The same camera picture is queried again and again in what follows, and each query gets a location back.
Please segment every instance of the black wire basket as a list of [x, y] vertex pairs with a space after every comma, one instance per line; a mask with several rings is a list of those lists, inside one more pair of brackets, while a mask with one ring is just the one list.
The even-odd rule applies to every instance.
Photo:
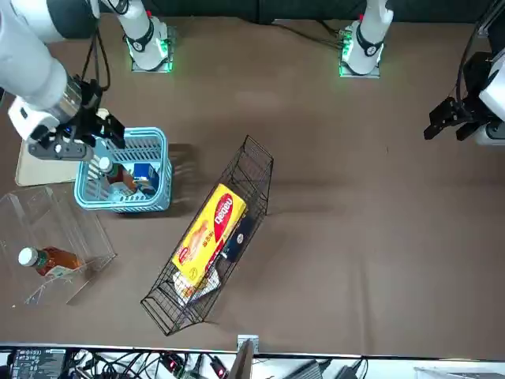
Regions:
[[247, 204], [245, 216], [230, 234], [223, 250], [218, 253], [202, 279], [204, 288], [193, 290], [191, 295], [181, 294], [184, 291], [182, 288], [187, 284], [172, 263], [175, 250], [154, 286], [140, 302], [166, 336], [206, 321], [219, 293], [267, 215], [273, 166], [273, 157], [247, 136], [182, 235], [177, 246], [182, 243], [219, 183], [227, 186]]

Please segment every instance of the food package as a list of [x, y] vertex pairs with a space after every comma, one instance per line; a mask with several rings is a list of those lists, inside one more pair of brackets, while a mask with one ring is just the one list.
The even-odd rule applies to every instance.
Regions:
[[198, 298], [201, 298], [209, 292], [217, 289], [220, 285], [219, 275], [215, 268], [212, 269], [208, 279], [203, 279], [196, 287], [192, 286], [180, 272], [174, 273], [172, 275], [172, 279], [174, 280], [175, 291], [177, 292], [177, 295], [179, 295], [178, 302], [181, 306], [188, 304], [190, 299], [194, 302]]
[[199, 285], [245, 210], [237, 194], [223, 184], [217, 186], [172, 258], [191, 285]]

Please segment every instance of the white bottle cap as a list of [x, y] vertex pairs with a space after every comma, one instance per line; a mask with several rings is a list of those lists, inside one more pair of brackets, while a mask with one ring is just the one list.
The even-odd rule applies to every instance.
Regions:
[[32, 247], [25, 247], [17, 257], [17, 260], [23, 266], [33, 266], [37, 259], [39, 259], [39, 252]]
[[100, 158], [100, 161], [98, 162], [98, 168], [102, 172], [109, 172], [110, 170], [112, 170], [112, 162], [110, 161], [109, 158], [104, 156]]

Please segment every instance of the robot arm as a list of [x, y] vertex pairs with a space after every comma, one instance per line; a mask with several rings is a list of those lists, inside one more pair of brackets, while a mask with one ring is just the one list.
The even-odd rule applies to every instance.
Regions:
[[353, 22], [346, 29], [350, 31], [350, 41], [342, 55], [342, 63], [353, 75], [367, 75], [378, 65], [383, 40], [392, 21], [393, 11], [388, 0], [368, 0], [363, 20]]
[[[96, 116], [102, 89], [71, 77], [44, 43], [89, 38], [98, 0], [0, 0], [0, 87], [17, 96], [9, 116], [40, 159], [89, 160], [95, 137], [124, 146], [124, 126]], [[142, 69], [163, 64], [166, 25], [149, 18], [141, 0], [104, 0], [118, 15], [130, 54]]]
[[[457, 126], [459, 141], [475, 133], [478, 144], [505, 145], [505, 47], [493, 43], [503, 39], [494, 37], [503, 36], [505, 30], [505, 18], [497, 20], [505, 9], [505, 2], [495, 4], [493, 2], [477, 22], [463, 53], [455, 86], [456, 99], [449, 96], [430, 112], [425, 140], [431, 140], [448, 126]], [[466, 54], [478, 32], [489, 37], [492, 52], [478, 51], [466, 61]], [[459, 94], [462, 77], [468, 92], [464, 99]]]

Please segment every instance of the wire basket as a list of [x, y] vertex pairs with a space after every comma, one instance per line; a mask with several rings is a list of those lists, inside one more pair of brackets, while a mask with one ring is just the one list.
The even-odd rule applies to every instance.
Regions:
[[[115, 193], [106, 185], [99, 170], [100, 158], [107, 156], [133, 172], [135, 163], [150, 163], [159, 175], [159, 189], [155, 195], [137, 191], [131, 196]], [[113, 212], [164, 211], [170, 204], [172, 166], [168, 160], [168, 144], [158, 128], [128, 128], [125, 130], [125, 148], [117, 148], [111, 141], [98, 139], [95, 156], [90, 162], [81, 162], [77, 171], [74, 197], [88, 210]]]
[[[230, 234], [223, 250], [210, 265], [199, 287], [193, 288], [190, 295], [187, 295], [187, 292], [185, 295], [188, 284], [172, 263], [172, 257], [177, 251], [175, 249], [154, 286], [141, 300], [142, 306], [166, 336], [188, 326], [205, 322], [241, 255], [267, 215], [273, 166], [272, 156], [250, 136], [247, 136], [177, 246], [182, 243], [219, 183], [227, 186], [245, 201], [247, 211], [244, 218]], [[234, 251], [233, 259], [230, 255], [232, 250]]]

